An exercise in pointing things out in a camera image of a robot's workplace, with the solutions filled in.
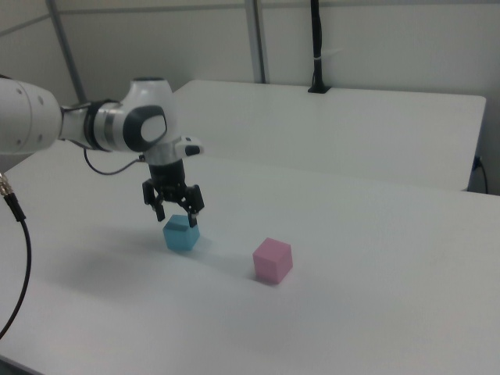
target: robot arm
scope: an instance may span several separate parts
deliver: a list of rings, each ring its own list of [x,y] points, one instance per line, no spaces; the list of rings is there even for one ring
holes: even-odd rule
[[[193,227],[204,207],[199,186],[188,187],[182,159],[203,152],[200,142],[181,137],[166,80],[139,78],[121,101],[60,108],[40,87],[0,78],[0,153],[48,148],[56,139],[105,152],[142,152],[152,178],[143,183],[145,204],[165,218],[163,201],[183,207]]]

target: table surface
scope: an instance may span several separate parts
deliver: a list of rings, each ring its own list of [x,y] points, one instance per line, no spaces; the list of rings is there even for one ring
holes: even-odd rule
[[[194,80],[180,124],[207,155],[464,190],[486,100],[479,96]]]
[[[111,170],[130,155],[89,157]],[[206,203],[185,255],[143,204],[146,165],[102,177],[57,142],[7,173],[34,254],[1,355],[55,375],[497,373],[498,197],[207,155],[185,164]],[[0,223],[5,317],[25,252],[6,206]],[[292,246],[279,286],[254,278],[266,237]]]

